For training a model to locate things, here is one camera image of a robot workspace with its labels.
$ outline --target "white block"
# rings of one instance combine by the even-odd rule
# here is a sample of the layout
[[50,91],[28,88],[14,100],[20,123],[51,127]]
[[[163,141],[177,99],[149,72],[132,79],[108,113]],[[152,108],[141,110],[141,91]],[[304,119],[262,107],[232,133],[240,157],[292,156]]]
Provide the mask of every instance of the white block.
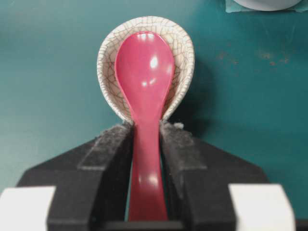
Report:
[[46,231],[55,188],[5,189],[0,196],[0,231]]
[[295,231],[290,202],[279,184],[229,184],[237,231]]

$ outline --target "teal surface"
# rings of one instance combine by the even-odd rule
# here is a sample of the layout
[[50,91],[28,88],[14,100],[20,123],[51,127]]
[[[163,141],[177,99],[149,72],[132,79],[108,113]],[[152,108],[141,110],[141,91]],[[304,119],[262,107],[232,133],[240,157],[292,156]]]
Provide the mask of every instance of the teal surface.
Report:
[[308,13],[226,13],[224,0],[2,0],[0,191],[121,122],[101,94],[104,37],[134,17],[186,29],[195,73],[171,121],[260,165],[308,218]]

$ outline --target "red spoon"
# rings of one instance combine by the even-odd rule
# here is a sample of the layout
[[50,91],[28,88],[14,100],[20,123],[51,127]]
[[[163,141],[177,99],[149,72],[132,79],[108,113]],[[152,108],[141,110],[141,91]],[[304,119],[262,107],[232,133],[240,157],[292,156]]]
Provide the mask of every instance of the red spoon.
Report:
[[167,220],[159,156],[159,120],[174,74],[169,46],[156,33],[129,36],[115,76],[135,123],[129,220]]

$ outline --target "crackle pattern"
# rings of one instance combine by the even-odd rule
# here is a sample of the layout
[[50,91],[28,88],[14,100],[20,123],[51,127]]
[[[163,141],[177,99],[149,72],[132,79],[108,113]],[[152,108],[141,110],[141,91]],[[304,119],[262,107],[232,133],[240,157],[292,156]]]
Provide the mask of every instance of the crackle pattern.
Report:
[[175,74],[163,109],[167,120],[184,98],[193,77],[193,43],[185,30],[176,23],[156,16],[131,19],[115,28],[103,41],[97,57],[97,75],[102,93],[115,113],[132,122],[128,104],[117,84],[114,62],[122,42],[138,31],[159,34],[169,45],[175,59]]

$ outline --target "spoon handle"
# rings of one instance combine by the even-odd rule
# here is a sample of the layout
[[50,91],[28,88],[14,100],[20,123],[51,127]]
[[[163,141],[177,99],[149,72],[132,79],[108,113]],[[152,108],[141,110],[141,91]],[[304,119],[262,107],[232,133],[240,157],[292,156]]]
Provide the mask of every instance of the spoon handle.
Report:
[[167,220],[159,155],[159,120],[135,123],[129,220]]

